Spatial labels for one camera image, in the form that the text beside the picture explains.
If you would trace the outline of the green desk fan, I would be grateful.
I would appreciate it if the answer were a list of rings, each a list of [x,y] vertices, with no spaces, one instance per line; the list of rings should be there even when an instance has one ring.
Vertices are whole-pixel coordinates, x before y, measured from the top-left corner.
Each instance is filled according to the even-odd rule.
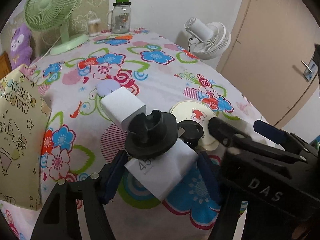
[[[24,19],[33,31],[60,29],[60,37],[52,45],[50,55],[68,52],[89,39],[86,34],[69,34],[69,19],[79,0],[27,0],[24,5]]]

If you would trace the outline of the cotton swab container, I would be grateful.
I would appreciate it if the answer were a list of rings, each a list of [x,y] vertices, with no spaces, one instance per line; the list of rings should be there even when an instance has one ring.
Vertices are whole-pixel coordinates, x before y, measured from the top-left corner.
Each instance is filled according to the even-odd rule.
[[[90,37],[98,36],[101,33],[101,19],[89,20],[87,22],[87,29]]]

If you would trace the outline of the orange handled scissors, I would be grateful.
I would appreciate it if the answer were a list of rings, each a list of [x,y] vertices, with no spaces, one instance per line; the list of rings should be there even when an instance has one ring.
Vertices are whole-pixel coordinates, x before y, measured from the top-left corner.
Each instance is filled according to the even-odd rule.
[[[114,38],[106,38],[106,40],[131,40],[133,39],[133,36],[132,35],[123,35],[123,36],[117,36],[117,37],[114,37]]]

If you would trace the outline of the beige door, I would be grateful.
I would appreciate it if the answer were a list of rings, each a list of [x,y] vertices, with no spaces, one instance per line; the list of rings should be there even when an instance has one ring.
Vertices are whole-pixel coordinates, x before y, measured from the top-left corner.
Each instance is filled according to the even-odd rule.
[[[242,0],[217,69],[281,128],[317,88],[304,73],[318,42],[319,25],[302,0]]]

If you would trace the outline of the glass mason jar mug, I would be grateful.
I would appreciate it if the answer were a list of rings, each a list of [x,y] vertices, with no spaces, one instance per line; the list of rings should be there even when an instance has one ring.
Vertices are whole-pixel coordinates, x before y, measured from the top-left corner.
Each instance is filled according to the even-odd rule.
[[[113,9],[107,13],[107,26],[113,34],[125,34],[130,31],[131,2],[113,3]]]

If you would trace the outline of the yellow cartoon fabric storage box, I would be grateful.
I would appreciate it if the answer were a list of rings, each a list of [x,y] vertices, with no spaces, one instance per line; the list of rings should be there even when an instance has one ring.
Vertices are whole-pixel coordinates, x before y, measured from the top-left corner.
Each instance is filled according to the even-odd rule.
[[[40,156],[50,114],[25,65],[1,79],[2,201],[40,208]]]

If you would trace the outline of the beige cartoon wall sheet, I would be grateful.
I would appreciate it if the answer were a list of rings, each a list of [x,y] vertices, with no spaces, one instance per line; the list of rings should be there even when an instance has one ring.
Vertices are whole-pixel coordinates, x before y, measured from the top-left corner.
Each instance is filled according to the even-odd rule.
[[[1,53],[10,53],[11,38],[18,27],[24,22],[23,9],[27,0],[21,0],[14,12],[10,15],[1,31]],[[79,0],[72,12],[69,23],[69,35],[88,33],[87,22],[99,18],[101,27],[106,29],[106,15],[109,9],[109,0]],[[44,54],[60,36],[59,28],[42,32],[32,31],[30,46],[33,57]]]

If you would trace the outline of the white 45W charger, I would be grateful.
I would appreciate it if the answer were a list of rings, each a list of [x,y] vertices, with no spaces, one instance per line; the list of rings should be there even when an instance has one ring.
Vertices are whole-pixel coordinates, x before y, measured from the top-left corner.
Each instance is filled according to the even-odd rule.
[[[199,155],[181,139],[159,157],[131,159],[126,169],[158,200],[163,201],[189,172]]]

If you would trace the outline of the lilac oval pebble object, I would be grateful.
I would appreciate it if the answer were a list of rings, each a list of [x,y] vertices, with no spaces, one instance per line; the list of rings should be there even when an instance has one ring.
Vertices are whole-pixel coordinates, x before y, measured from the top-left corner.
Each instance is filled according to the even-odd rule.
[[[97,90],[97,94],[103,98],[120,88],[120,84],[115,80],[107,79],[97,83],[95,88]]]

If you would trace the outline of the purple plush toy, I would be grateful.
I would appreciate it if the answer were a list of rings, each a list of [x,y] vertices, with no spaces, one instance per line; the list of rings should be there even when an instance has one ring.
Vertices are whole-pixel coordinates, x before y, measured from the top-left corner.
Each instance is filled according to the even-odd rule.
[[[22,64],[29,65],[33,49],[30,46],[31,30],[23,23],[16,29],[11,39],[10,45],[10,64],[12,69],[16,69]]]

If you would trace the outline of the round cream cartoon mirror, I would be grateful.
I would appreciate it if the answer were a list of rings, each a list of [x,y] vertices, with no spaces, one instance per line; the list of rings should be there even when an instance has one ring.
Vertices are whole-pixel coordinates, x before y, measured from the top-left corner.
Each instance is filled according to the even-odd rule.
[[[191,120],[200,124],[203,128],[203,136],[198,146],[206,151],[216,150],[219,142],[208,131],[209,120],[216,117],[215,113],[199,101],[181,101],[174,105],[169,113],[176,117],[177,122]]]

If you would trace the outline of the floral tablecloth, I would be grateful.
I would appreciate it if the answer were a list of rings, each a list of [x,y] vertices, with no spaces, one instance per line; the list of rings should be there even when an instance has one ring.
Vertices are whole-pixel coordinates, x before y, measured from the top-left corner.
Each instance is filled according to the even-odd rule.
[[[169,112],[181,101],[199,101],[215,115],[274,145],[253,130],[259,111],[220,73],[157,33],[137,30],[131,40],[100,35],[60,55],[47,55],[28,78],[51,109],[40,156],[38,210],[1,200],[1,216],[16,239],[31,239],[38,216],[58,180],[69,183],[99,173],[124,149],[127,134],[104,113],[95,86],[115,80],[146,104],[146,115]],[[220,164],[225,148],[208,155]],[[196,164],[158,200],[127,169],[115,197],[104,206],[116,239],[208,239],[220,207],[211,200]]]

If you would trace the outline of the white charger adapter block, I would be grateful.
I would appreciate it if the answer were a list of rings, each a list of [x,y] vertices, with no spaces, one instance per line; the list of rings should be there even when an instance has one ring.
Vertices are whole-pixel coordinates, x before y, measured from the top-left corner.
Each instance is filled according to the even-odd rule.
[[[123,132],[135,116],[146,113],[146,104],[125,87],[103,97],[100,103],[104,113]]]

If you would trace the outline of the wooden chair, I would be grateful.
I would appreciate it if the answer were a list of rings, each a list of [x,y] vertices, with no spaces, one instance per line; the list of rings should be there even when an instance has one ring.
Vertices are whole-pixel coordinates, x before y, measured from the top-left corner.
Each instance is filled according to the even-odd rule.
[[[12,71],[12,67],[11,67],[11,64],[10,64],[10,60],[9,60],[7,52],[5,51],[0,56],[0,79],[4,78],[11,71]]]

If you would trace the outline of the white clip fan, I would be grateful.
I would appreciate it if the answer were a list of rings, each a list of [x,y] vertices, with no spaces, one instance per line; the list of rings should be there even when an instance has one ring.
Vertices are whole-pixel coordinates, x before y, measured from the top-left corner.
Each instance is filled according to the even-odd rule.
[[[200,19],[191,17],[185,22],[184,28],[199,41],[193,48],[193,54],[202,60],[220,56],[231,43],[231,33],[221,22],[204,24]]]

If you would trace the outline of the black phone holder mount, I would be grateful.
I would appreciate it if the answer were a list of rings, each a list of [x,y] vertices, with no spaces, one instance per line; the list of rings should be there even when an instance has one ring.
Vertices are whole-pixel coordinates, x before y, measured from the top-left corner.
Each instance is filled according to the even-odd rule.
[[[136,159],[155,158],[170,150],[179,137],[194,149],[202,136],[203,128],[199,123],[177,122],[173,114],[154,109],[149,115],[140,113],[131,120],[125,150]]]

